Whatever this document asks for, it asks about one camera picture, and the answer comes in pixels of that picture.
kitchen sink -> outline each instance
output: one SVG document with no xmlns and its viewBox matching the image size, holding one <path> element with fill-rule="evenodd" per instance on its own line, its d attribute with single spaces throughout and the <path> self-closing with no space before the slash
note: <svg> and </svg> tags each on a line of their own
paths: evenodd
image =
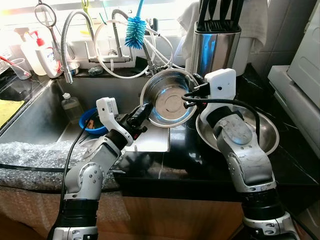
<svg viewBox="0 0 320 240">
<path fill-rule="evenodd" d="M 71 124 L 62 106 L 62 94 L 77 97 L 84 111 L 96 107 L 96 100 L 115 98 L 120 114 L 130 113 L 139 105 L 140 94 L 148 77 L 120 79 L 115 77 L 75 77 L 73 83 L 64 78 L 50 80 L 40 94 L 0 136 L 0 143 L 22 142 L 49 144 L 73 141 L 81 128 Z M 144 122 L 148 130 L 142 133 L 126 151 L 167 152 L 169 150 L 169 128 L 161 128 Z M 97 138 L 90 135 L 87 139 Z"/>
</svg>

white tube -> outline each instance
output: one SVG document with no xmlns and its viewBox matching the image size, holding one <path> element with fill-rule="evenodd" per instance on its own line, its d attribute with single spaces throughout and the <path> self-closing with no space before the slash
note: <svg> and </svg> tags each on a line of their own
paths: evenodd
<svg viewBox="0 0 320 240">
<path fill-rule="evenodd" d="M 165 64 L 163 67 L 165 68 L 168 66 L 170 68 L 172 57 L 170 58 L 170 60 L 168 60 L 165 56 L 162 55 L 162 53 L 158 49 L 152 46 L 148 40 L 145 39 L 144 41 L 151 47 L 155 55 Z"/>
<path fill-rule="evenodd" d="M 107 23 L 118 23 L 118 24 L 123 24 L 123 25 L 128 25 L 128 23 L 126 22 L 122 22 L 122 21 L 118 21 L 118 20 L 108 20 Z M 100 63 L 100 65 L 111 75 L 117 77 L 117 78 L 121 78 L 121 79 L 134 79 L 134 78 L 137 78 L 137 77 L 140 77 L 141 75 L 143 75 L 147 70 L 148 70 L 148 66 L 140 73 L 134 75 L 134 76 L 120 76 L 120 75 L 117 75 L 115 74 L 114 72 L 110 71 L 110 69 L 104 64 L 104 62 L 101 60 L 101 56 L 100 56 L 100 53 L 99 53 L 99 49 L 98 49 L 98 45 L 97 45 L 97 42 L 98 42 L 98 34 L 99 32 L 101 31 L 102 27 L 103 27 L 104 23 L 101 23 L 100 26 L 98 27 L 98 29 L 96 30 L 96 33 L 95 33 L 95 36 L 94 36 L 94 40 L 93 40 L 93 46 L 94 46 L 94 52 L 95 52 L 95 55 Z M 151 40 L 152 40 L 152 43 L 153 45 L 147 40 L 145 39 L 145 41 L 149 44 L 149 46 L 151 47 L 152 49 L 152 56 L 151 56 L 151 60 L 153 61 L 154 58 L 155 58 L 155 54 L 157 54 L 157 56 L 162 60 L 161 57 L 163 57 L 164 59 L 166 59 L 168 62 L 165 64 L 165 67 L 168 66 L 169 68 L 172 67 L 173 65 L 173 57 L 174 57 L 174 49 L 170 43 L 170 41 L 165 37 L 165 36 L 162 36 L 160 35 L 158 32 L 154 31 L 153 29 L 147 27 L 146 28 L 147 31 L 150 33 L 151 35 Z M 168 60 L 166 57 L 164 57 L 157 49 L 156 49 L 156 41 L 155 41 L 155 37 L 154 37 L 154 34 L 160 36 L 162 39 L 165 40 L 165 42 L 169 45 L 170 49 L 171 49 L 171 57 L 170 57 L 170 60 Z"/>
<path fill-rule="evenodd" d="M 170 58 L 170 60 L 168 60 L 164 55 L 161 54 L 161 52 L 158 49 L 153 48 L 153 46 L 151 45 L 151 43 L 148 40 L 145 39 L 145 42 L 152 48 L 152 50 L 155 52 L 155 55 L 165 64 L 163 67 L 168 66 L 170 61 L 173 62 L 173 60 L 171 60 L 171 58 Z M 183 67 L 180 67 L 174 63 L 172 63 L 172 65 L 174 67 L 176 67 L 177 69 L 185 70 Z"/>
</svg>

wooden cabinet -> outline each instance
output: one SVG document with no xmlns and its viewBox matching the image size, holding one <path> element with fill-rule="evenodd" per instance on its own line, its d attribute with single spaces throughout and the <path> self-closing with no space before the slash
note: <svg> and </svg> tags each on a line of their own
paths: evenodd
<svg viewBox="0 0 320 240">
<path fill-rule="evenodd" d="M 0 215 L 0 239 L 5 240 L 45 240 L 31 227 Z"/>
<path fill-rule="evenodd" d="M 17 236 L 21 234 L 20 239 L 27 240 L 25 236 L 32 229 L 43 237 L 33 240 L 45 239 L 57 218 L 59 199 L 59 194 L 0 187 L 0 214 L 25 227 L 20 226 L 14 232 Z M 227 240 L 241 225 L 242 216 L 238 202 L 123 197 L 120 192 L 103 193 L 98 209 L 98 239 Z M 17 222 L 8 221 L 12 227 L 0 224 L 0 233 L 10 236 Z"/>
<path fill-rule="evenodd" d="M 241 226 L 238 202 L 123 198 L 129 219 L 99 226 L 99 239 L 227 240 Z"/>
</svg>

yellow sponge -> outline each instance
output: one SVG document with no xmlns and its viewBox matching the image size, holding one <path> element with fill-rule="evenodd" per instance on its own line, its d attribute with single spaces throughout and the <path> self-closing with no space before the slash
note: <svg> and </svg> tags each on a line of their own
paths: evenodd
<svg viewBox="0 0 320 240">
<path fill-rule="evenodd" d="M 0 99 L 0 128 L 5 124 L 25 101 L 7 101 Z"/>
</svg>

clear plastic cup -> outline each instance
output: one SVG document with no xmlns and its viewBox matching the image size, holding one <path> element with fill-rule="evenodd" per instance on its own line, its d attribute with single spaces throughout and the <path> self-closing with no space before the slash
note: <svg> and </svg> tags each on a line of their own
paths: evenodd
<svg viewBox="0 0 320 240">
<path fill-rule="evenodd" d="M 11 60 L 11 62 L 13 63 L 13 65 L 10 65 L 10 67 L 19 79 L 24 80 L 31 77 L 31 73 L 27 67 L 27 63 L 24 58 L 17 58 Z"/>
</svg>

